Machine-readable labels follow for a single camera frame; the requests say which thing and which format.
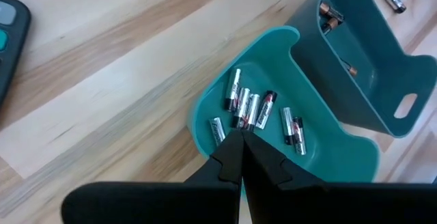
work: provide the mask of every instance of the wood grain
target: wood grain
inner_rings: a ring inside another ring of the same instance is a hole
[[[51,224],[82,184],[181,182],[200,168],[192,103],[304,0],[21,1],[33,22],[0,113],[0,223]],[[400,15],[375,2],[407,53],[437,57],[437,0],[404,0]],[[377,181],[437,176],[437,92],[404,138],[343,126],[378,143]]]

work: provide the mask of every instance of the light wood surface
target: light wood surface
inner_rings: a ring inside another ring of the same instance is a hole
[[[205,162],[191,103],[304,0],[21,1],[33,21],[0,113],[0,223],[60,223],[87,182],[185,180]],[[376,3],[407,53],[437,57],[437,0],[404,0],[400,15]],[[436,177],[437,92],[403,139],[345,127],[378,142],[377,181]]]

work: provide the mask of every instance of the container handle hole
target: container handle hole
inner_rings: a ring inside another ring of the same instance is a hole
[[[407,94],[402,98],[402,101],[399,103],[399,106],[396,109],[395,117],[398,119],[406,117],[412,106],[414,105],[414,102],[416,101],[417,94]]]

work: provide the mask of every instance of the teal plastic bin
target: teal plastic bin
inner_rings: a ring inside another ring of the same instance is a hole
[[[325,36],[321,1],[307,0],[287,22],[301,34],[292,48],[294,59],[340,121],[394,137],[407,135],[436,85],[436,59],[406,55],[374,0],[323,0],[346,18]],[[358,70],[355,78],[340,58]],[[396,118],[408,94],[417,98],[406,117]]]
[[[326,181],[370,182],[376,174],[379,152],[369,139],[346,133],[312,84],[290,55],[299,32],[293,27],[268,30],[247,47],[203,91],[188,116],[188,128],[197,148],[205,157],[216,149],[208,120],[220,117],[225,132],[231,131],[232,114],[223,108],[230,69],[242,70],[241,86],[264,95],[278,93],[264,130],[255,134],[289,159]],[[291,107],[303,118],[307,155],[299,156],[284,143],[279,109]]]

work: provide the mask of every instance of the black device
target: black device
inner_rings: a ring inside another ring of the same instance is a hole
[[[249,131],[231,132],[183,183],[97,182],[61,207],[70,223],[238,223],[242,179],[252,222],[437,221],[437,186],[325,182]]]
[[[18,0],[0,0],[0,105],[14,76],[30,20],[26,5]]]

